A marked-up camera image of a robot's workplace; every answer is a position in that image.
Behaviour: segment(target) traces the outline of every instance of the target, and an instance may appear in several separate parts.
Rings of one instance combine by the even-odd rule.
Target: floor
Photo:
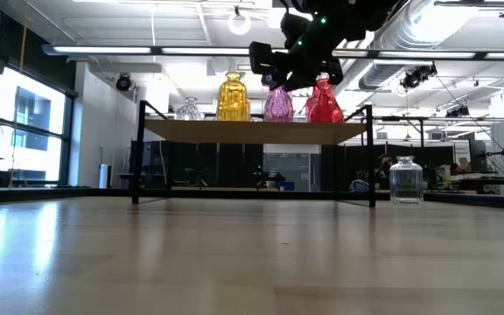
[[[504,210],[0,205],[0,314],[504,314]]]

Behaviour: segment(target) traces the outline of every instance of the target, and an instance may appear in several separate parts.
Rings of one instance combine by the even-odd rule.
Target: vase
[[[284,87],[278,87],[269,92],[264,110],[265,122],[292,123],[293,102]]]
[[[187,97],[185,105],[176,110],[176,120],[203,120],[204,115],[200,112],[194,97]]]
[[[424,170],[413,157],[397,157],[390,167],[390,200],[395,204],[421,204],[424,201]]]
[[[239,73],[227,73],[227,81],[219,87],[217,120],[231,122],[250,120],[250,103]]]
[[[316,81],[314,93],[306,101],[306,121],[309,123],[342,123],[343,113],[333,96],[328,79]]]

